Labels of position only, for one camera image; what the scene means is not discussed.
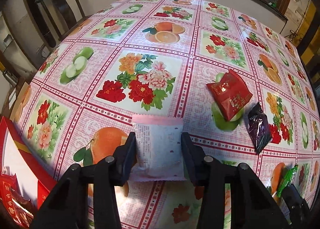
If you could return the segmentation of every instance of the red flower print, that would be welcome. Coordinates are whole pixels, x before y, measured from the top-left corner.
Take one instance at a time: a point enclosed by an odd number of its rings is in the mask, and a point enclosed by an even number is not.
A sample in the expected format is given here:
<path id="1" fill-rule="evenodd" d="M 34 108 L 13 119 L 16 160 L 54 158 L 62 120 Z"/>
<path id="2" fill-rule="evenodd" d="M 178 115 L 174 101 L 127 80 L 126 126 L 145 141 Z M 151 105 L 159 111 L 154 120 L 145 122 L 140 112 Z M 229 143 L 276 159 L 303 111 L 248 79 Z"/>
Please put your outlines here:
<path id="1" fill-rule="evenodd" d="M 129 83 L 131 91 L 129 92 L 129 98 L 132 99 L 134 102 L 141 101 L 146 105 L 149 105 L 152 103 L 152 100 L 154 98 L 152 89 L 149 88 L 149 84 L 142 84 L 138 80 L 132 80 Z"/>
<path id="2" fill-rule="evenodd" d="M 33 128 L 34 127 L 31 125 L 28 129 L 28 136 L 27 136 L 28 139 L 31 139 L 33 136 Z"/>
<path id="3" fill-rule="evenodd" d="M 295 82 L 294 82 L 292 76 L 289 73 L 287 73 L 287 76 L 288 76 L 289 80 L 291 81 L 291 84 L 294 86 Z"/>
<path id="4" fill-rule="evenodd" d="M 105 99 L 107 101 L 117 103 L 125 98 L 123 93 L 124 89 L 121 89 L 122 84 L 119 81 L 110 81 L 107 80 L 104 82 L 102 90 L 98 91 L 96 97 Z"/>
<path id="5" fill-rule="evenodd" d="M 91 35 L 97 34 L 98 32 L 99 32 L 99 30 L 98 30 L 98 29 L 93 30 L 93 31 L 91 32 Z"/>
<path id="6" fill-rule="evenodd" d="M 214 43 L 215 45 L 217 45 L 217 46 L 218 46 L 218 45 L 222 45 L 222 46 L 225 46 L 225 45 L 226 45 L 226 43 L 225 43 L 224 41 L 221 41 L 221 38 L 220 38 L 220 37 L 215 36 L 214 34 L 210 36 L 210 40 L 212 40 L 213 43 Z"/>
<path id="7" fill-rule="evenodd" d="M 290 134 L 289 134 L 289 130 L 288 130 L 287 126 L 284 125 L 283 123 L 281 123 L 280 124 L 280 129 L 281 129 L 281 132 L 282 132 L 283 140 L 285 140 L 285 141 L 289 140 Z"/>
<path id="8" fill-rule="evenodd" d="M 301 171 L 299 173 L 299 186 L 303 181 L 303 177 L 304 177 L 304 166 L 302 166 Z"/>
<path id="9" fill-rule="evenodd" d="M 170 15 L 168 15 L 166 13 L 156 13 L 154 16 L 169 17 Z"/>
<path id="10" fill-rule="evenodd" d="M 207 45 L 205 48 L 209 53 L 217 53 L 213 46 Z"/>
<path id="11" fill-rule="evenodd" d="M 113 25 L 115 25 L 115 24 L 116 24 L 116 21 L 113 20 L 113 19 L 111 19 L 110 21 L 108 21 L 108 22 L 106 22 L 106 23 L 104 24 L 104 28 L 106 28 L 106 27 L 108 27 L 108 26 L 113 26 Z"/>
<path id="12" fill-rule="evenodd" d="M 214 3 L 209 3 L 208 4 L 211 8 L 218 8 Z"/>
<path id="13" fill-rule="evenodd" d="M 252 39 L 250 39 L 250 38 L 248 38 L 248 37 L 246 37 L 246 38 L 247 38 L 248 43 L 251 43 L 251 44 L 253 44 L 254 46 L 257 46 L 257 47 L 258 47 L 258 44 L 257 44 L 254 40 L 252 40 Z"/>
<path id="14" fill-rule="evenodd" d="M 182 204 L 179 204 L 177 208 L 173 209 L 173 221 L 175 224 L 180 222 L 188 221 L 191 214 L 188 213 L 189 206 L 183 206 Z"/>
<path id="15" fill-rule="evenodd" d="M 50 103 L 47 102 L 47 100 L 40 106 L 40 109 L 38 111 L 38 119 L 37 124 L 44 124 L 44 122 L 48 118 L 47 110 L 49 109 Z"/>
<path id="16" fill-rule="evenodd" d="M 181 14 L 172 13 L 171 15 L 172 15 L 173 17 L 178 17 L 178 18 L 183 19 L 183 15 L 181 15 Z"/>
<path id="17" fill-rule="evenodd" d="M 270 31 L 270 29 L 268 27 L 266 27 L 266 31 L 269 35 L 272 35 L 272 32 Z"/>
<path id="18" fill-rule="evenodd" d="M 203 198 L 204 187 L 203 186 L 195 186 L 195 197 L 197 200 Z"/>
<path id="19" fill-rule="evenodd" d="M 272 135 L 272 143 L 279 144 L 281 141 L 281 136 L 278 131 L 278 127 L 276 127 L 274 124 L 269 124 L 269 128 Z"/>
<path id="20" fill-rule="evenodd" d="M 47 67 L 47 62 L 44 62 L 40 67 L 39 71 L 43 71 Z"/>

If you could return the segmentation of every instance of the chair backrest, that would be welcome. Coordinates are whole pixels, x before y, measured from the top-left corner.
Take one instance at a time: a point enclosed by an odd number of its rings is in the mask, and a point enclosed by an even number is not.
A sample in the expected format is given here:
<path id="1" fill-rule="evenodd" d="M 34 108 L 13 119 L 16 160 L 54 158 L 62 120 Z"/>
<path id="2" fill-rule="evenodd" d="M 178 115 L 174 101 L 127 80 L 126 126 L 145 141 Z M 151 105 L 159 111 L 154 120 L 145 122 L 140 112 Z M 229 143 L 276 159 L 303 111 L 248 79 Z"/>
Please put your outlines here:
<path id="1" fill-rule="evenodd" d="M 85 14 L 84 14 L 84 11 L 81 7 L 81 4 L 79 2 L 79 0 L 75 0 L 76 3 L 77 3 L 77 6 L 80 10 L 80 13 L 81 13 L 81 16 L 82 16 L 82 19 L 85 19 Z M 40 3 L 45 11 L 45 13 L 47 14 L 54 30 L 56 31 L 58 37 L 59 37 L 59 40 L 63 40 L 64 36 L 65 35 L 62 35 L 60 30 L 58 29 L 56 23 L 54 22 L 54 19 L 52 18 L 47 6 L 45 5 L 44 3 L 44 0 L 36 0 L 36 3 Z M 77 24 L 77 21 L 76 21 L 76 18 L 75 18 L 75 15 L 71 9 L 71 7 L 68 5 L 67 1 L 66 0 L 52 0 L 52 3 L 54 4 L 54 6 L 58 9 L 58 11 L 61 13 L 63 19 L 65 20 L 67 26 L 68 26 L 68 29 L 71 30 L 76 24 Z"/>

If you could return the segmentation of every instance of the tablecloth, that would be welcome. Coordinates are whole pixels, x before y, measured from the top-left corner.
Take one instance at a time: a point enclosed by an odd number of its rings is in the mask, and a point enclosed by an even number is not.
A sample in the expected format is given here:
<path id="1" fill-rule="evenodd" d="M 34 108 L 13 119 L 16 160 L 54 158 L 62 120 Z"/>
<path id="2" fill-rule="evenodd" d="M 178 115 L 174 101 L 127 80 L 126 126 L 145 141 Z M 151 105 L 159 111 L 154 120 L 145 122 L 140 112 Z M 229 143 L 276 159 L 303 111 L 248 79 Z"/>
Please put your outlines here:
<path id="1" fill-rule="evenodd" d="M 214 115 L 206 84 L 230 68 L 253 94 L 244 116 L 258 101 L 268 116 L 273 139 L 259 155 L 242 119 L 225 128 Z M 133 113 L 183 118 L 183 131 L 206 154 L 248 163 L 271 193 L 298 164 L 294 184 L 311 205 L 320 162 L 315 98 L 296 48 L 256 19 L 205 0 L 117 0 L 46 59 L 16 125 L 58 180 L 72 163 L 95 164 L 124 144 Z M 225 193 L 228 228 L 229 185 Z M 116 195 L 123 228 L 195 228 L 203 188 L 128 181 Z M 89 205 L 94 227 L 91 186 Z"/>

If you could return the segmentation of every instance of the yellow wall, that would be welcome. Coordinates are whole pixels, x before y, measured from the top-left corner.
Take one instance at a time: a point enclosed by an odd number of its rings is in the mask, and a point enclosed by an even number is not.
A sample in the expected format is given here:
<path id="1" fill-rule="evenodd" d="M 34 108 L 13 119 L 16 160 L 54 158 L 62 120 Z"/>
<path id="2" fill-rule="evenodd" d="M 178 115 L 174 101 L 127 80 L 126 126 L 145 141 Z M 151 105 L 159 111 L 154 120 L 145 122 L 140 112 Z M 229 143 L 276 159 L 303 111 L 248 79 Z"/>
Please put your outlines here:
<path id="1" fill-rule="evenodd" d="M 293 45 L 298 46 L 300 39 L 306 34 L 315 13 L 316 13 L 316 7 L 311 2 L 307 10 L 306 17 L 300 26 L 299 34 L 292 41 Z M 319 48 L 320 48 L 320 28 L 316 32 L 308 48 L 305 50 L 305 52 L 301 56 L 301 59 L 303 60 L 304 64 L 307 64 L 310 61 L 310 59 L 314 56 L 314 54 L 317 52 Z"/>

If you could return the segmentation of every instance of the red bag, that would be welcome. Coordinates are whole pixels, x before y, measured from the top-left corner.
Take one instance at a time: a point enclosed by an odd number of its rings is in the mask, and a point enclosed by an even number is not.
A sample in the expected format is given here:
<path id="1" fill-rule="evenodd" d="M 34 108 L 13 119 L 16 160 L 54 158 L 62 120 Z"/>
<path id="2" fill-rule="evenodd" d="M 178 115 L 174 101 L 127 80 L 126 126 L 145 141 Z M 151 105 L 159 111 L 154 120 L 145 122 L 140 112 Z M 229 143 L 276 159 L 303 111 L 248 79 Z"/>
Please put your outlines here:
<path id="1" fill-rule="evenodd" d="M 220 82 L 209 83 L 207 87 L 227 121 L 230 121 L 252 98 L 246 83 L 232 69 L 223 75 Z"/>

